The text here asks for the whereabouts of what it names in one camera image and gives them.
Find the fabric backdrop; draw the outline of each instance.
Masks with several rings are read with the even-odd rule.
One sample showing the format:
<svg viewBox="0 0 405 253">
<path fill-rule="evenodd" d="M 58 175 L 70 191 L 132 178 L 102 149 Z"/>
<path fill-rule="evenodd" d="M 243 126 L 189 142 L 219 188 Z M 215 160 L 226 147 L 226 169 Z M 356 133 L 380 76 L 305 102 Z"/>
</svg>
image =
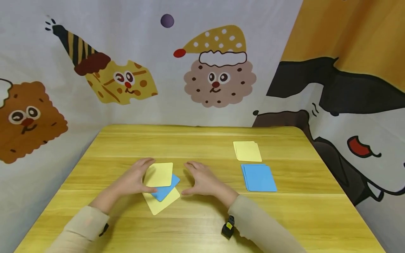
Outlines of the fabric backdrop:
<svg viewBox="0 0 405 253">
<path fill-rule="evenodd" d="M 253 126 L 305 132 L 389 253 L 405 248 L 404 13 L 402 0 L 304 0 L 253 111 Z"/>
<path fill-rule="evenodd" d="M 0 251 L 111 123 L 251 127 L 301 0 L 0 0 Z"/>
</svg>

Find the left hand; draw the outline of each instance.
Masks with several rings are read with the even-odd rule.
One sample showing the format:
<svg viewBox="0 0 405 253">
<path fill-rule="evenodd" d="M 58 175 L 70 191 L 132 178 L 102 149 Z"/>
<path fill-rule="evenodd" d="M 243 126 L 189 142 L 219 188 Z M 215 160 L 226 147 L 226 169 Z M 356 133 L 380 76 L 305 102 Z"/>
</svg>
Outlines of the left hand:
<svg viewBox="0 0 405 253">
<path fill-rule="evenodd" d="M 136 161 L 122 176 L 110 185 L 120 196 L 141 192 L 157 192 L 156 188 L 147 187 L 142 183 L 146 170 L 155 162 L 153 158 L 142 158 Z"/>
</svg>

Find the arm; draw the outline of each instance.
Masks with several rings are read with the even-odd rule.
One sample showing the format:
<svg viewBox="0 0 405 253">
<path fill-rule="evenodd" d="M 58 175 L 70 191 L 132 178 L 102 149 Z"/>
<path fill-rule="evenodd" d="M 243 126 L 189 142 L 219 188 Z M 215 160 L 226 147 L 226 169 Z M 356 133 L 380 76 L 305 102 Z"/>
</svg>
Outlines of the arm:
<svg viewBox="0 0 405 253">
<path fill-rule="evenodd" d="M 219 181 L 210 169 L 197 162 L 184 164 L 195 179 L 194 187 L 183 195 L 212 195 L 221 201 L 235 218 L 235 227 L 242 237 L 252 240 L 261 250 L 271 253 L 305 253 L 295 238 L 271 218 L 255 202 L 240 196 L 235 190 Z"/>
<path fill-rule="evenodd" d="M 155 162 L 143 158 L 134 163 L 120 178 L 104 189 L 88 205 L 83 207 L 65 226 L 46 253 L 86 253 L 91 242 L 104 229 L 109 212 L 121 196 L 140 192 L 156 192 L 155 188 L 142 183 L 146 170 Z"/>
</svg>

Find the cartoon cheese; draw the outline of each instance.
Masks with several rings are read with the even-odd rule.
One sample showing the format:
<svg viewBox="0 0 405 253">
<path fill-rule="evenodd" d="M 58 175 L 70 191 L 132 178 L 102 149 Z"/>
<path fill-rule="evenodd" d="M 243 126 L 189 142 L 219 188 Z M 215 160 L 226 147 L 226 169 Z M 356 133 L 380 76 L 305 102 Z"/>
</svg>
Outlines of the cartoon cheese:
<svg viewBox="0 0 405 253">
<path fill-rule="evenodd" d="M 51 19 L 52 31 L 62 42 L 75 66 L 75 72 L 84 76 L 103 103 L 129 104 L 131 98 L 138 100 L 157 95 L 158 91 L 149 70 L 133 61 L 119 66 L 104 53 L 96 51 L 82 38 L 57 25 Z"/>
</svg>

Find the cartoon eye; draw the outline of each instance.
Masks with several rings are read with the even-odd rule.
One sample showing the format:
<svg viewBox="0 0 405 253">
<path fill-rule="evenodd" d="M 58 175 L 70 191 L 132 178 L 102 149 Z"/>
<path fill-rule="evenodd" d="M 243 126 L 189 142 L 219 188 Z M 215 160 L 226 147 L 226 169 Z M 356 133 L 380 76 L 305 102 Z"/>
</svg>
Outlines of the cartoon eye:
<svg viewBox="0 0 405 253">
<path fill-rule="evenodd" d="M 125 71 L 125 77 L 126 77 L 126 79 L 128 80 L 128 82 L 130 82 L 130 84 L 134 85 L 134 83 L 135 83 L 135 78 L 134 78 L 134 76 L 132 75 L 131 72 Z"/>
<path fill-rule="evenodd" d="M 114 73 L 114 80 L 119 84 L 124 84 L 124 76 L 120 72 Z"/>
<path fill-rule="evenodd" d="M 217 79 L 217 76 L 214 72 L 209 73 L 208 75 L 208 82 L 212 84 Z"/>
<path fill-rule="evenodd" d="M 23 122 L 23 120 L 25 120 L 26 118 L 27 118 L 26 113 L 21 110 L 13 111 L 9 115 L 9 121 L 11 124 L 14 124 L 14 125 L 21 124 L 21 122 Z"/>
<path fill-rule="evenodd" d="M 39 119 L 39 117 L 41 116 L 40 110 L 34 106 L 28 106 L 26 109 L 26 113 L 27 118 L 31 119 Z"/>
<path fill-rule="evenodd" d="M 230 75 L 226 72 L 223 72 L 220 74 L 220 84 L 225 84 L 229 82 L 230 80 Z"/>
</svg>

